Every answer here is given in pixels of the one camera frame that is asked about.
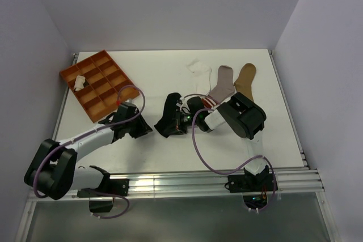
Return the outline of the cream brown striped sock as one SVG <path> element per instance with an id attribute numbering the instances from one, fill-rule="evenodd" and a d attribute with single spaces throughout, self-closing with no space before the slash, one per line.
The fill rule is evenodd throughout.
<path id="1" fill-rule="evenodd" d="M 77 75 L 74 83 L 74 91 L 78 92 L 84 89 L 86 86 L 88 86 L 88 81 L 86 80 L 86 77 L 82 75 Z"/>

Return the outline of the black sock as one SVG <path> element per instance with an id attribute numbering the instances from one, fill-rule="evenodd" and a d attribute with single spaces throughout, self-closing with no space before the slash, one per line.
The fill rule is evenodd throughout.
<path id="1" fill-rule="evenodd" d="M 164 103 L 163 114 L 161 119 L 154 125 L 157 132 L 168 138 L 172 135 L 181 135 L 182 132 L 177 128 L 177 120 L 175 119 L 177 111 L 177 102 L 181 98 L 181 94 L 173 92 L 167 95 Z"/>

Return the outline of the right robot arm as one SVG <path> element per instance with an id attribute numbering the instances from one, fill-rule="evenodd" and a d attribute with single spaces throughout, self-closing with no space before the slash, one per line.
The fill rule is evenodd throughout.
<path id="1" fill-rule="evenodd" d="M 200 97 L 192 97 L 187 107 L 182 106 L 182 97 L 176 94 L 171 100 L 175 108 L 163 133 L 168 137 L 183 135 L 188 128 L 196 126 L 209 133 L 221 125 L 227 124 L 241 139 L 246 140 L 248 162 L 241 168 L 242 175 L 231 174 L 229 190 L 231 192 L 254 192 L 271 190 L 276 185 L 273 181 L 272 167 L 263 155 L 262 130 L 267 119 L 265 112 L 254 103 L 253 99 L 237 92 L 228 101 L 212 109 L 203 106 Z"/>

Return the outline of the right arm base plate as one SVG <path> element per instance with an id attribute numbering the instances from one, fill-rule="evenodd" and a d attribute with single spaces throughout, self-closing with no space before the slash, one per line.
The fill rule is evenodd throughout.
<path id="1" fill-rule="evenodd" d="M 229 175 L 225 188 L 230 193 L 251 193 L 262 192 L 263 190 L 272 192 L 274 189 L 277 190 L 278 186 L 275 184 L 271 173 L 261 173 L 256 176 L 245 173 L 242 175 Z"/>

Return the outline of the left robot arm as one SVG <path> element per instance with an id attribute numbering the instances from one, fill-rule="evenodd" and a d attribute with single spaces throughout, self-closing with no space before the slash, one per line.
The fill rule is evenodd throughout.
<path id="1" fill-rule="evenodd" d="M 121 195 L 122 187 L 111 180 L 109 172 L 95 165 L 78 169 L 77 161 L 127 134 L 137 139 L 152 131 L 134 104 L 121 103 L 116 112 L 78 136 L 59 142 L 42 141 L 24 182 L 39 198 L 58 200 L 70 190 L 90 190 L 97 196 Z"/>

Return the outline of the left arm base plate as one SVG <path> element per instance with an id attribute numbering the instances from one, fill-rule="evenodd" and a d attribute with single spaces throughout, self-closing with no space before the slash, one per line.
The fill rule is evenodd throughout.
<path id="1" fill-rule="evenodd" d="M 79 198 L 112 197 L 113 195 L 126 197 L 128 195 L 129 179 L 110 179 L 96 189 L 82 189 L 77 192 Z"/>

